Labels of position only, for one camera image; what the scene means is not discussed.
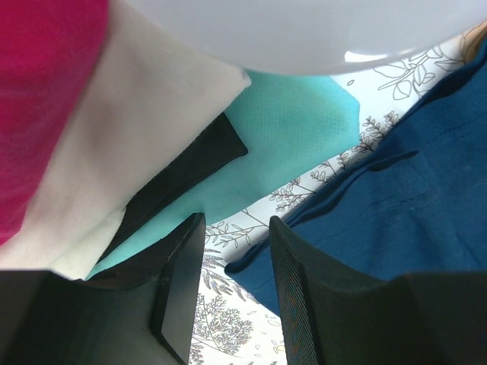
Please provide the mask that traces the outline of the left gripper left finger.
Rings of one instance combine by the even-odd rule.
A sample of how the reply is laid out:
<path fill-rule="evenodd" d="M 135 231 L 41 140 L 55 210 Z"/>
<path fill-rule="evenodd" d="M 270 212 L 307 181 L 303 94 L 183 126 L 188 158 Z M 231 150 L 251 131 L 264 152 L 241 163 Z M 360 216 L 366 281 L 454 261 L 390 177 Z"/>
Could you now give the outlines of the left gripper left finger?
<path fill-rule="evenodd" d="M 1 362 L 185 364 L 205 246 L 192 214 L 162 240 L 91 279 L 1 273 Z"/>

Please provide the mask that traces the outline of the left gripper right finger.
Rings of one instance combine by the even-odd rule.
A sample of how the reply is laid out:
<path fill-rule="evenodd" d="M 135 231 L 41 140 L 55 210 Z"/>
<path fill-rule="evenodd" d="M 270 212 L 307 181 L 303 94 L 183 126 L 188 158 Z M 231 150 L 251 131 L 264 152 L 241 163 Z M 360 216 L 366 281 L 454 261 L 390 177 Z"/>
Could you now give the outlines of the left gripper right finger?
<path fill-rule="evenodd" d="M 382 281 L 318 250 L 281 219 L 270 252 L 289 364 L 484 364 L 486 274 Z"/>

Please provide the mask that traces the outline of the navy blue mickey t-shirt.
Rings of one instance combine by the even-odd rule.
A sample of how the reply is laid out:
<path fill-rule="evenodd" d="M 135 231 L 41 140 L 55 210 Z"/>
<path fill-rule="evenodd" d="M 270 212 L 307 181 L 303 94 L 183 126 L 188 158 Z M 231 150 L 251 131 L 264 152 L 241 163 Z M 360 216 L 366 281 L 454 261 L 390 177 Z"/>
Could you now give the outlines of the navy blue mickey t-shirt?
<path fill-rule="evenodd" d="M 365 159 L 287 219 L 381 280 L 486 269 L 486 51 L 442 79 Z"/>

